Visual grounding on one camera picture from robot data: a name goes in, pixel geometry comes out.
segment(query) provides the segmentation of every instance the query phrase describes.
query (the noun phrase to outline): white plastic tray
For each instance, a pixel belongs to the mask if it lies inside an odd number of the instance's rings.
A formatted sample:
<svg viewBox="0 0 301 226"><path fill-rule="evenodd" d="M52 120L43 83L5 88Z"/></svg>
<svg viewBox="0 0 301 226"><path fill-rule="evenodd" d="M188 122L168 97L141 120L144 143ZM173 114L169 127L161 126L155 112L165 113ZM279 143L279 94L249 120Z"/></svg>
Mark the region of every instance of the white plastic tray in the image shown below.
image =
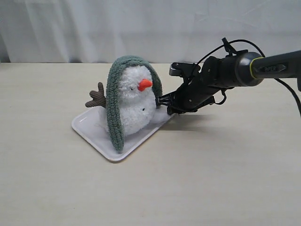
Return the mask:
<svg viewBox="0 0 301 226"><path fill-rule="evenodd" d="M166 112L166 107L161 106L158 110L160 114ZM159 123L150 123L145 128L125 138L125 145L122 154L118 154L114 149L108 133L101 127L99 121L98 107L93 107L80 114L72 120L72 128L83 137L91 146L111 162L120 162L132 153L139 145L153 135L172 117L166 117Z"/></svg>

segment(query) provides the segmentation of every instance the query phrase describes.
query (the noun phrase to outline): white backdrop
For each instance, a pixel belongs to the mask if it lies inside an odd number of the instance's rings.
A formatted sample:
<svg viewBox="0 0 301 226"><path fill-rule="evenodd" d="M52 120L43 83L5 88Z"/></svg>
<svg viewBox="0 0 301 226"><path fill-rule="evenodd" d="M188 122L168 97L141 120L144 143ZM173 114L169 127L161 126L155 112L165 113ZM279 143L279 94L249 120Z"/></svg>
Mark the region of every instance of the white backdrop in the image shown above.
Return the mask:
<svg viewBox="0 0 301 226"><path fill-rule="evenodd" d="M0 35L11 62L196 62L223 37L272 55L301 49L301 0L0 0Z"/></svg>

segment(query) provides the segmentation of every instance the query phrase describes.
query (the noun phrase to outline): green hat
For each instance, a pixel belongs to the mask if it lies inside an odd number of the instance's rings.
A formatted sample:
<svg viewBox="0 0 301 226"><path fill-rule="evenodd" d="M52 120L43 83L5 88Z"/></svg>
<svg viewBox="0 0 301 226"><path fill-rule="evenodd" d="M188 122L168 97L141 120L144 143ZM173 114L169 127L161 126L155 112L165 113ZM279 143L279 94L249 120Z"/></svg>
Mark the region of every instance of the green hat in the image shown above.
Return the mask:
<svg viewBox="0 0 301 226"><path fill-rule="evenodd" d="M106 112L109 135L114 148L121 153L124 146L124 132L119 113L119 81L123 71L131 66L145 66L151 73L152 90L156 97L162 95L161 80L149 62L139 56L122 56L112 64L106 87Z"/></svg>

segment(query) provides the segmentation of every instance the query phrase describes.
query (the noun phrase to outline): brown stick arm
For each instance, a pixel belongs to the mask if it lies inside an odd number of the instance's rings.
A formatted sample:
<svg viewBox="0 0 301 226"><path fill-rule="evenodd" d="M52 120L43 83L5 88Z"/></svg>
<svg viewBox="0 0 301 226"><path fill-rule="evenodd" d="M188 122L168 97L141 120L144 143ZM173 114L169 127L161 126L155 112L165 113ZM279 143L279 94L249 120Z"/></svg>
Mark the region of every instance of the brown stick arm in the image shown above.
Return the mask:
<svg viewBox="0 0 301 226"><path fill-rule="evenodd" d="M101 82L98 83L98 91L92 90L89 94L92 100L86 102L86 107L106 107L106 98L104 96L103 84Z"/></svg>

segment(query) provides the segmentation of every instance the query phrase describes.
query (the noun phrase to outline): stuffed toy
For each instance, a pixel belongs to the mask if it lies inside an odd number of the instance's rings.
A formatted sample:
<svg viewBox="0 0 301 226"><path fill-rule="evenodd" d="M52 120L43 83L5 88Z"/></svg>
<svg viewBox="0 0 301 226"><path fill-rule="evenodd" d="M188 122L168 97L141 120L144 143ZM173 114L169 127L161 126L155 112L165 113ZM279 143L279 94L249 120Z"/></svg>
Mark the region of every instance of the stuffed toy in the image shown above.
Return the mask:
<svg viewBox="0 0 301 226"><path fill-rule="evenodd" d="M106 86L98 83L86 107L99 106L99 119L118 153L122 153L125 137L169 117L154 117L159 109L155 98L162 95L162 84L154 68L139 56L122 56L111 66Z"/></svg>

